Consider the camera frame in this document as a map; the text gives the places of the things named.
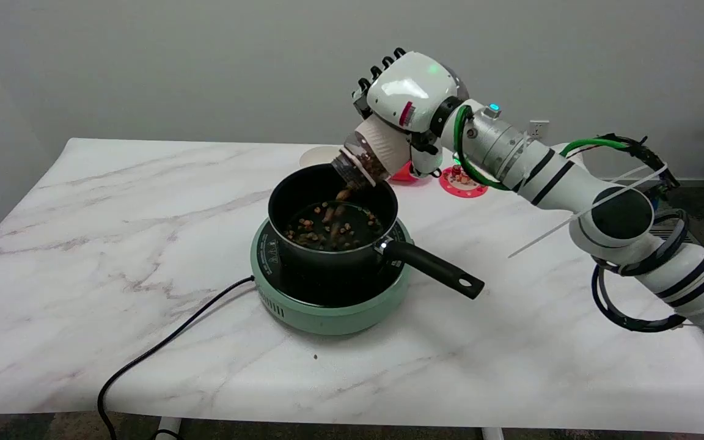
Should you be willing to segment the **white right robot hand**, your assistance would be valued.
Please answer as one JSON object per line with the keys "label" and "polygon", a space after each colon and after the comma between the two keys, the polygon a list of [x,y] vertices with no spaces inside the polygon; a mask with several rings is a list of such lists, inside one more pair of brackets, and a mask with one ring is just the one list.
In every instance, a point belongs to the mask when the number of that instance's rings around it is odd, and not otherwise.
{"label": "white right robot hand", "polygon": [[407,168],[414,178],[438,171],[441,136],[450,115],[469,100],[466,84],[429,56],[397,48],[361,78],[353,94],[362,122],[345,142],[344,153],[372,184]]}

